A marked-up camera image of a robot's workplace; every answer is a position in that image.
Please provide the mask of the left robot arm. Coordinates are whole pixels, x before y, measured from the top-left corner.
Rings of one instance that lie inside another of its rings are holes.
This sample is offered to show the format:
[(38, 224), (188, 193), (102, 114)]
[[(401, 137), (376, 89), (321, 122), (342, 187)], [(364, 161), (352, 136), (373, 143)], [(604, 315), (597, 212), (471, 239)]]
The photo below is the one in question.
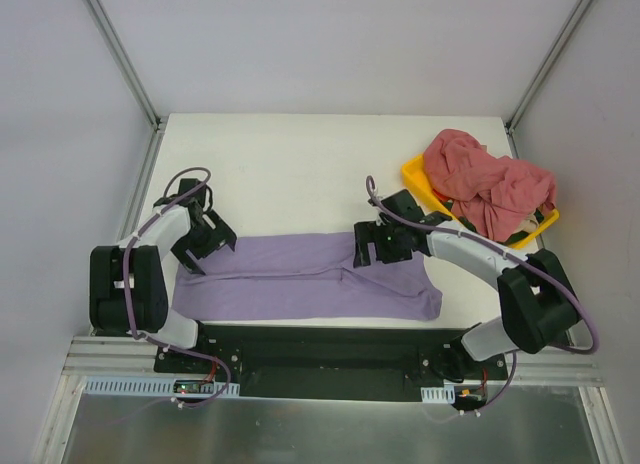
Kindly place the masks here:
[(107, 334), (128, 334), (178, 348), (188, 372), (204, 371), (210, 347), (200, 324), (172, 309), (162, 261), (171, 254), (196, 277), (200, 262), (221, 249), (233, 251), (237, 235), (213, 209), (213, 192), (196, 178), (182, 178), (178, 192), (156, 201), (149, 219), (128, 237), (90, 254), (89, 318)]

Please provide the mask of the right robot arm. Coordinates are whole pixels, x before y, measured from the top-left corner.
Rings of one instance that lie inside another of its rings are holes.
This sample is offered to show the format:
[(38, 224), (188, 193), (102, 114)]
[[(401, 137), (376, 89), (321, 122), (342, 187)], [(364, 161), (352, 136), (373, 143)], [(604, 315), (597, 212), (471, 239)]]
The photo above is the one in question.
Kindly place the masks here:
[(450, 366), (457, 376), (473, 378), (486, 359), (499, 354), (536, 354), (556, 346), (558, 337), (581, 320), (578, 300), (553, 254), (519, 254), (446, 214), (426, 214), (406, 190), (382, 199), (369, 182), (367, 193), (379, 214), (375, 221), (354, 226), (355, 267), (407, 261), (421, 253), (457, 266), (498, 294), (499, 316), (449, 344)]

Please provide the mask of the purple t shirt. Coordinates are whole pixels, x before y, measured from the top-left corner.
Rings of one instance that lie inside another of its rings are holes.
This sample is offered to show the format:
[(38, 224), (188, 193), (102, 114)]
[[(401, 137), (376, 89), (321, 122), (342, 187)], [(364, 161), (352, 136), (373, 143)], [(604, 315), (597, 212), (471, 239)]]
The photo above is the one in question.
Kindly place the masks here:
[(350, 233), (242, 237), (179, 269), (172, 306), (199, 321), (436, 319), (442, 293), (424, 261), (354, 267)]

